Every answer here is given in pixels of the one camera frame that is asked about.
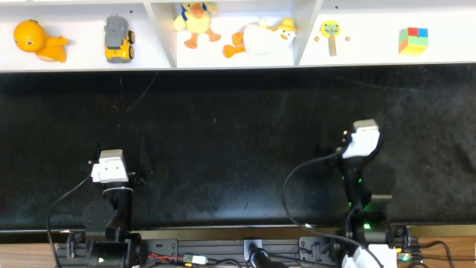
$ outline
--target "black table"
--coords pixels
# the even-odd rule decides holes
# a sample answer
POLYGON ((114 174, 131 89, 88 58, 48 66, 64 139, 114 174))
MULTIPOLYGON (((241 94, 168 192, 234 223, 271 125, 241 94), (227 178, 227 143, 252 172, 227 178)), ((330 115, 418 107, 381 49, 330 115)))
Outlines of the black table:
MULTIPOLYGON (((49 205, 84 178, 97 143, 156 169, 135 189, 133 229, 290 224, 280 189, 297 164, 375 118, 386 144, 366 169, 393 194, 395 224, 476 222, 473 65, 0 75, 0 230, 44 230, 49 205)), ((302 222, 339 225, 341 178, 325 165, 287 191, 302 222)), ((91 183, 60 204, 54 229, 81 228, 91 183)))

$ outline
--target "plush toy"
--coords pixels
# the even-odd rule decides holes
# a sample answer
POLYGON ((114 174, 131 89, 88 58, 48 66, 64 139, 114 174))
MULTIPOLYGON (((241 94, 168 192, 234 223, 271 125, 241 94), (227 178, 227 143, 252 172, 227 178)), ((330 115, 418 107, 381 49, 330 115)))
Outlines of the plush toy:
POLYGON ((216 42, 222 38, 210 29, 211 19, 208 12, 216 14, 218 9, 214 3, 210 2, 190 2, 181 4, 181 14, 173 23, 177 31, 185 28, 192 33, 190 40, 185 41, 188 48, 197 48, 199 34, 207 34, 210 42, 216 42))
POLYGON ((16 26, 13 32, 16 45, 25 52, 35 52, 41 60, 52 62, 66 61, 66 53, 63 48, 68 40, 60 37, 51 37, 37 21, 24 21, 16 26))
POLYGON ((262 19, 257 24, 247 25, 243 31, 232 36, 233 45, 226 45, 223 54, 227 58, 240 52, 250 55, 267 54, 281 51, 292 43, 296 37, 295 23, 291 18, 284 18, 277 27, 269 27, 262 19))

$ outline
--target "wooden handle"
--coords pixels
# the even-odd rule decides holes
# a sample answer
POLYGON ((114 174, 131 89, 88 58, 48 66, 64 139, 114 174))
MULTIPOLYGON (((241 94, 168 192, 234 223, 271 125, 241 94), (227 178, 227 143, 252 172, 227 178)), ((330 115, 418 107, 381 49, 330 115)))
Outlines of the wooden handle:
POLYGON ((331 57, 337 56, 337 48, 335 47, 335 36, 329 35, 329 55, 331 57))

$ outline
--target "toy block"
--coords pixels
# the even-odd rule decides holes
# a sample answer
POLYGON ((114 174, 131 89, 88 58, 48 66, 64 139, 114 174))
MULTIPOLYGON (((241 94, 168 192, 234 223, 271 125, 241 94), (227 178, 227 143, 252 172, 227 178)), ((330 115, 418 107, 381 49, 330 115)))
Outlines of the toy block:
POLYGON ((399 37, 399 54, 418 56, 428 47, 428 29, 406 28, 399 37))

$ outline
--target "white plush duck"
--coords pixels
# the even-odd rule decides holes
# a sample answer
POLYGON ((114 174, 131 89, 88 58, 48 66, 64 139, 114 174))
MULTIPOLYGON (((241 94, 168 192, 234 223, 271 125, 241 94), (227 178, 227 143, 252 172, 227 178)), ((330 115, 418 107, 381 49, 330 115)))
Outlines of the white plush duck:
POLYGON ((227 58, 240 52, 250 55, 267 54, 281 51, 292 43, 296 37, 295 23, 291 18, 284 18, 277 27, 269 27, 265 19, 257 24, 247 25, 243 31, 233 35, 233 45, 226 45, 223 54, 227 58))

